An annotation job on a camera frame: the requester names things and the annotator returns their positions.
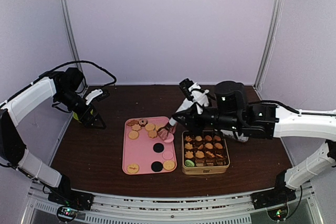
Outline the brown leaf cookie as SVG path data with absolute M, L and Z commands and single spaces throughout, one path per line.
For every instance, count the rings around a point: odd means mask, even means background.
M 185 141 L 187 141 L 187 142 L 192 142 L 192 141 L 193 141 L 193 138 L 190 137 L 190 136 L 186 136 L 186 137 L 185 137 Z

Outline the metal serving tongs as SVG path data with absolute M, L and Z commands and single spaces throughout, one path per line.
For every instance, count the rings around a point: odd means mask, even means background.
M 184 111 L 188 108 L 190 108 L 193 105 L 194 102 L 189 101 L 188 99 L 184 99 L 183 103 L 179 106 L 179 108 L 176 110 L 177 112 Z M 158 129 L 157 135 L 160 139 L 166 141 L 169 134 L 173 134 L 176 129 L 177 121 L 173 118 L 170 118 L 169 121 L 161 128 Z

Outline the leaf cookie second row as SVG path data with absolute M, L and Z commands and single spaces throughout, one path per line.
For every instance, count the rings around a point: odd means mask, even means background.
M 191 143 L 186 143 L 186 144 L 184 145 L 184 148 L 185 148 L 186 150 L 192 150 L 192 149 L 193 149 L 193 145 L 192 145 Z

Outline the green sandwich cookie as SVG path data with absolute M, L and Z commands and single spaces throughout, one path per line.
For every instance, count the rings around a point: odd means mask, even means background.
M 185 165 L 186 167 L 194 167 L 194 166 L 195 166 L 195 163 L 194 163 L 192 160 L 190 160 L 190 159 L 186 159 L 186 160 L 184 161 L 184 165 Z

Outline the star butter cookie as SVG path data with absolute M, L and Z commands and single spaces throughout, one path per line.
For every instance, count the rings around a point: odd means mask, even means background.
M 205 155 L 206 155 L 207 158 L 214 158 L 215 157 L 215 155 L 210 151 L 206 151 Z

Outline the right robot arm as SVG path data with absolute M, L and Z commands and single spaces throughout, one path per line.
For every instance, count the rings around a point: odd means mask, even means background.
M 297 110 L 273 100 L 248 102 L 244 85 L 234 81 L 218 83 L 214 95 L 189 79 L 179 87 L 185 99 L 166 124 L 169 132 L 179 123 L 194 134 L 212 127 L 240 142 L 250 137 L 325 140 L 303 162 L 277 176 L 275 188 L 269 192 L 272 203 L 281 203 L 289 191 L 335 165 L 335 111 Z

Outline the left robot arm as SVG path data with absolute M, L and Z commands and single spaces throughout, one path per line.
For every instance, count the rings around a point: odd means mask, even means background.
M 69 178 L 34 155 L 23 142 L 23 135 L 29 131 L 28 122 L 34 119 L 31 112 L 48 99 L 53 100 L 54 108 L 65 105 L 84 127 L 97 128 L 95 123 L 103 119 L 92 103 L 105 99 L 109 92 L 101 87 L 81 97 L 77 89 L 84 78 L 76 67 L 66 71 L 53 69 L 1 104 L 1 158 L 8 161 L 9 167 L 48 187 L 64 205 L 71 205 L 76 199 Z

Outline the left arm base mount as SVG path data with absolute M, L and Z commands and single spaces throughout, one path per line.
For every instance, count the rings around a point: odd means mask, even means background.
M 81 211 L 89 211 L 93 203 L 94 195 L 73 190 L 70 198 L 60 196 L 57 193 L 49 193 L 48 200 L 59 204 L 56 217 L 64 223 L 75 220 Z

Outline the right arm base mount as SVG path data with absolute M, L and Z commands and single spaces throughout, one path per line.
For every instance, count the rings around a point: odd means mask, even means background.
M 251 194 L 254 209 L 267 211 L 268 217 L 275 222 L 289 217 L 288 202 L 296 199 L 296 192 L 291 189 L 270 189 Z

